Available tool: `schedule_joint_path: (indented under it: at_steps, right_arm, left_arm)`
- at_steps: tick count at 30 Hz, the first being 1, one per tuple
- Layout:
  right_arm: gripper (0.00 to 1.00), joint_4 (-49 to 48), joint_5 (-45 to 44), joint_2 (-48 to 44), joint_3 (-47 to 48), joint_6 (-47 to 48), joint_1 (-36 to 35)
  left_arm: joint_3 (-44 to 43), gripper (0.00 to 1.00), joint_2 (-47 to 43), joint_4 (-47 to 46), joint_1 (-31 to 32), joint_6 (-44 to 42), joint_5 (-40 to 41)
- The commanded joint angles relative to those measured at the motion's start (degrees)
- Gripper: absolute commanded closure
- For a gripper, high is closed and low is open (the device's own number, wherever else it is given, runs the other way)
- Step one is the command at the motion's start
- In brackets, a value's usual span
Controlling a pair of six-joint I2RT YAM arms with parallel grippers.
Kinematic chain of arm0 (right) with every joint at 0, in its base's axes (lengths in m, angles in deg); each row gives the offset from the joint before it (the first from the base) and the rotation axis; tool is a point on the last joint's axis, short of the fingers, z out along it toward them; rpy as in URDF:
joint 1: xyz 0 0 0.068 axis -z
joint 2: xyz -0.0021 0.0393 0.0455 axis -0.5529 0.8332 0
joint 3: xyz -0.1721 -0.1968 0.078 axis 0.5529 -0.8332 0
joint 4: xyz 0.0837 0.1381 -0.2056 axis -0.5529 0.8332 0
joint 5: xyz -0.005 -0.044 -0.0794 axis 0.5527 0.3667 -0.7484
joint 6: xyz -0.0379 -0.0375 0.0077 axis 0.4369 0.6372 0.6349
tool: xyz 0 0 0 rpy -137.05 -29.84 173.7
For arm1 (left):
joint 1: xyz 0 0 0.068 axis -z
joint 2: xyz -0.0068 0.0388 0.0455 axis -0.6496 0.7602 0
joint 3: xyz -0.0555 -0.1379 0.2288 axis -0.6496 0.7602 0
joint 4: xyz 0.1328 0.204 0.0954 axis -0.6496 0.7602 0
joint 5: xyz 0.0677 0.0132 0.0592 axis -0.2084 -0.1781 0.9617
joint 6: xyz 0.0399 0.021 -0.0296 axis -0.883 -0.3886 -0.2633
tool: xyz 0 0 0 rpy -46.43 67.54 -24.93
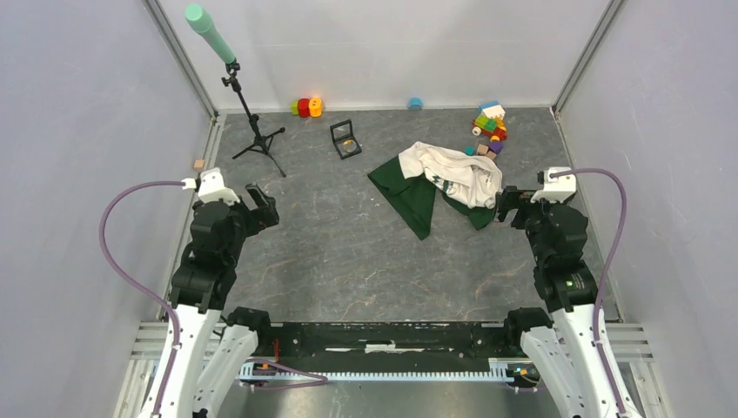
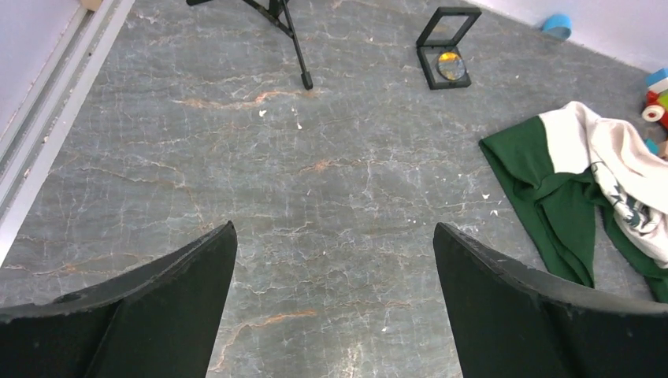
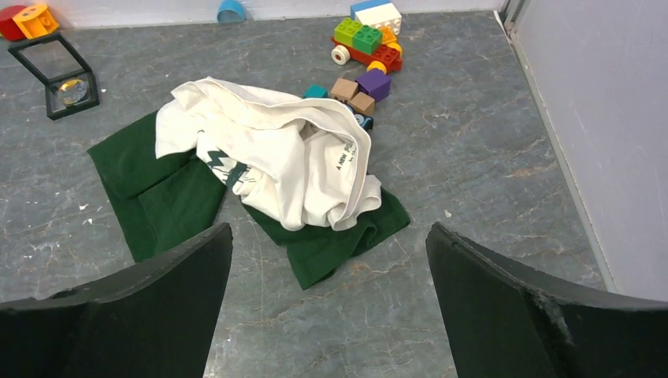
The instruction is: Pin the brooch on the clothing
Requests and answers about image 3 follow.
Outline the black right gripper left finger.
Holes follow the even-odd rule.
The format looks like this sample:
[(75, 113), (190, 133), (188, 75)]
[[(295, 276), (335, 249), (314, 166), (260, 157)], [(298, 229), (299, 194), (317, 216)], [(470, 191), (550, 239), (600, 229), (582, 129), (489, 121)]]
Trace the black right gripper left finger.
[(4, 377), (200, 377), (232, 260), (228, 224), (45, 299), (1, 305)]

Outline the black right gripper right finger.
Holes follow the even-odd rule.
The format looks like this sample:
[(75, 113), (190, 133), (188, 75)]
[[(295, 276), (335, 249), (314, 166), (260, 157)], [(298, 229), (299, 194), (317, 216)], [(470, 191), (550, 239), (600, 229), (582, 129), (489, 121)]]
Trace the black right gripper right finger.
[(460, 377), (664, 377), (667, 304), (571, 283), (436, 223), (425, 241)]

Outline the white and green t-shirt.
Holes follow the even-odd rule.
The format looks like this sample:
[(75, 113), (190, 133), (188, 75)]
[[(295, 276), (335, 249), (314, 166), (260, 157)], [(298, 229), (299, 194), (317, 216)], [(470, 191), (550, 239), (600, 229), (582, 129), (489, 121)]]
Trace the white and green t-shirt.
[(226, 194), (286, 250), (302, 289), (409, 225), (342, 102), (211, 77), (172, 96), (88, 151), (135, 261), (209, 228)]

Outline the black clear brooch case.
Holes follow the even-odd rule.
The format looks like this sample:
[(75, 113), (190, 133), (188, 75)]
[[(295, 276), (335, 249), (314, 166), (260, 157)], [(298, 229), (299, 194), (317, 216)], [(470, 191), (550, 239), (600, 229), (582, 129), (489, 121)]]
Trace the black clear brooch case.
[[(91, 66), (59, 31), (11, 43), (8, 52), (44, 86), (49, 119), (59, 120), (100, 104), (98, 84)], [(56, 91), (63, 82), (73, 78), (88, 83), (88, 96), (74, 106), (64, 106), (58, 101)]]

